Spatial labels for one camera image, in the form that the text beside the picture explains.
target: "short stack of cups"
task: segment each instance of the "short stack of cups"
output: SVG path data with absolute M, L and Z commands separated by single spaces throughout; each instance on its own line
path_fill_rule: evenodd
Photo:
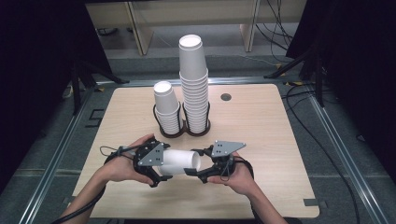
M 208 71 L 201 37 L 185 35 L 179 40 L 180 80 L 183 108 L 189 133 L 206 133 L 208 120 Z
M 177 100 L 172 84 L 160 81 L 154 85 L 154 117 L 160 125 L 161 133 L 168 137 L 177 137 L 183 130 L 183 119 L 180 115 L 180 102 Z

